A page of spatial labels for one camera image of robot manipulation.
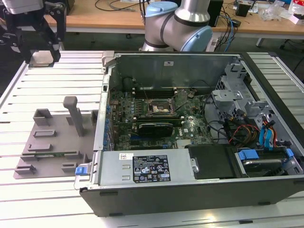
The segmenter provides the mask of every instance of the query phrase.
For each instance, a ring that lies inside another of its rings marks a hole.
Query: blue release latch
[[[241,150],[238,152],[239,158],[242,160],[259,159],[256,150]]]
[[[293,155],[294,155],[294,153],[290,149],[286,149],[286,154],[287,154],[288,158],[293,157]]]
[[[75,170],[75,175],[76,176],[86,176],[86,175],[88,175],[87,167],[77,167],[76,170]]]

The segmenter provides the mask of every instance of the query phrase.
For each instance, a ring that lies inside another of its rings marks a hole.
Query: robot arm
[[[203,51],[212,38],[207,12],[210,0],[151,3],[145,17],[143,51]]]
[[[14,51],[20,52],[27,64],[35,67],[48,67],[60,59],[59,42],[64,40],[66,31],[66,5],[62,2],[50,3],[45,0],[2,0],[7,32],[5,43]],[[49,14],[57,22],[57,33],[49,27],[44,18]],[[31,51],[24,43],[22,30],[18,26],[32,26],[45,40],[49,51]]]

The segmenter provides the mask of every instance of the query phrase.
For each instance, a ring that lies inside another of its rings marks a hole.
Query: plastic bag
[[[281,17],[279,16],[281,11],[284,10],[283,7],[281,7],[279,5],[280,3],[275,1],[273,4],[271,4],[269,6],[268,9],[261,9],[259,10],[258,14],[260,16],[260,18],[262,20],[274,20],[274,19],[277,19],[277,20],[281,20]]]
[[[288,12],[304,15],[304,0],[292,0]]]

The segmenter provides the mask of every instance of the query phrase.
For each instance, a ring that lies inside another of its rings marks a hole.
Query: warning label
[[[133,181],[135,183],[171,181],[167,156],[134,156]]]

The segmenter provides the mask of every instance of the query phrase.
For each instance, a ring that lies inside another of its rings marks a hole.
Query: light blue robot joint cap
[[[171,1],[157,1],[148,5],[146,9],[146,18],[155,17],[173,12],[177,9],[177,4]]]
[[[180,51],[203,51],[212,38],[212,28],[202,27],[197,30],[184,44]]]

